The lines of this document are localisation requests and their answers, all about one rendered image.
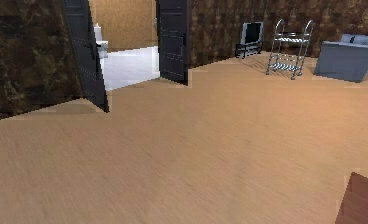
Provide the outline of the black room door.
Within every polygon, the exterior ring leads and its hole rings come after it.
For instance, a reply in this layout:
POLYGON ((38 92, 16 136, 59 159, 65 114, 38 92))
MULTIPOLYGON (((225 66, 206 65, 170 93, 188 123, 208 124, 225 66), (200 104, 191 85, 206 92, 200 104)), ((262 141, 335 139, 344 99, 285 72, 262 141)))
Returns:
POLYGON ((94 27, 88 0, 61 0, 64 18, 77 63, 82 95, 109 112, 94 27))
POLYGON ((188 84, 188 0, 156 0, 160 76, 188 84))

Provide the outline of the black television stand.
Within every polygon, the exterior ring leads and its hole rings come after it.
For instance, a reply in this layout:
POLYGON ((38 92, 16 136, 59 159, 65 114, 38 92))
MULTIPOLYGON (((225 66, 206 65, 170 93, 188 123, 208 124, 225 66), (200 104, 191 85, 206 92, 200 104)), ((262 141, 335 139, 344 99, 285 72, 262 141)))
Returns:
POLYGON ((248 43, 248 44, 237 44, 235 49, 236 58, 246 58, 247 56, 260 54, 263 49, 262 42, 248 43))

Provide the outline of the silver television set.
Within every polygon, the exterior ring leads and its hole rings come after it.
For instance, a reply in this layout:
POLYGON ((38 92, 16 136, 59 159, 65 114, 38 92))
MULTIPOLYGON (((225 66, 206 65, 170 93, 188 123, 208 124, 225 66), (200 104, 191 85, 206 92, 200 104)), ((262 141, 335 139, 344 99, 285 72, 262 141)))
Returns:
POLYGON ((242 28, 242 44, 256 43, 261 40, 262 22, 244 23, 242 28))

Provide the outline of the white toilet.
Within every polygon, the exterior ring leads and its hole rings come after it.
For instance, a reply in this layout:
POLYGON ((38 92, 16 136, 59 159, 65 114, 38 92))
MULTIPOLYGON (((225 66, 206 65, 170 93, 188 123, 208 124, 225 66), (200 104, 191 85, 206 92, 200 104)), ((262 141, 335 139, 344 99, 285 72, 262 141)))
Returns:
POLYGON ((94 25, 95 39, 98 46, 98 53, 101 59, 108 57, 108 41, 102 38, 102 29, 98 23, 94 25))

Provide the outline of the silver metal shelf rack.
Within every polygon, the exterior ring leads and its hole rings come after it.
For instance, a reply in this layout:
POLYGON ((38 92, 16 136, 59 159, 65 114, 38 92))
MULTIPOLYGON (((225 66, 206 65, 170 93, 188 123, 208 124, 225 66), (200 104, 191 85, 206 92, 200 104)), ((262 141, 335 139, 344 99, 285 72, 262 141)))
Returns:
POLYGON ((272 39, 266 74, 278 70, 291 72, 291 79, 303 74, 303 66, 314 29, 314 21, 309 20, 302 32, 286 32, 285 20, 280 19, 272 39))

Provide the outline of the grey-blue sofa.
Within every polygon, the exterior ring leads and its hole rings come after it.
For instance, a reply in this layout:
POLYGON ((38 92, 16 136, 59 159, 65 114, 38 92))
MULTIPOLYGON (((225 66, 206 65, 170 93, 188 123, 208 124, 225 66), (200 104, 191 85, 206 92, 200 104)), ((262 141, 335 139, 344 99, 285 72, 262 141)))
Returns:
POLYGON ((368 36, 343 34, 338 42, 322 42, 313 74, 361 82, 367 71, 368 36))

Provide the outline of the reddish brown wooden furniture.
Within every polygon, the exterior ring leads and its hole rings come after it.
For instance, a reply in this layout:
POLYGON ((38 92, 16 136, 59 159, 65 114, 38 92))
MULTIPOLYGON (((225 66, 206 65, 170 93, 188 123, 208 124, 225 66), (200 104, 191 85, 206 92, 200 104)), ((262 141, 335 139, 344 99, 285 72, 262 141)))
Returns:
POLYGON ((368 224, 368 177, 351 173, 335 224, 368 224))

